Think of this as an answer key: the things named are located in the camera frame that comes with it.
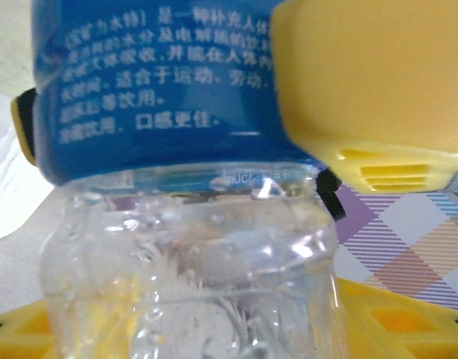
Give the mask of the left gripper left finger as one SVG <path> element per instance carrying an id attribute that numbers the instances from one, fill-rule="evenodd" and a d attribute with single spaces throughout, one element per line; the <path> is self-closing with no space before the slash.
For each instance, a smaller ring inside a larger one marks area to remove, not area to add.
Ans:
<path id="1" fill-rule="evenodd" d="M 0 314 L 0 358 L 57 358 L 44 300 Z"/>

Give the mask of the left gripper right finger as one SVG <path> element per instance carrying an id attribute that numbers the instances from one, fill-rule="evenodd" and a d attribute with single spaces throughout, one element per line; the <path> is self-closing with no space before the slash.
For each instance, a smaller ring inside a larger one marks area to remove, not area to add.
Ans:
<path id="1" fill-rule="evenodd" d="M 338 279 L 351 358 L 458 359 L 458 310 Z"/>

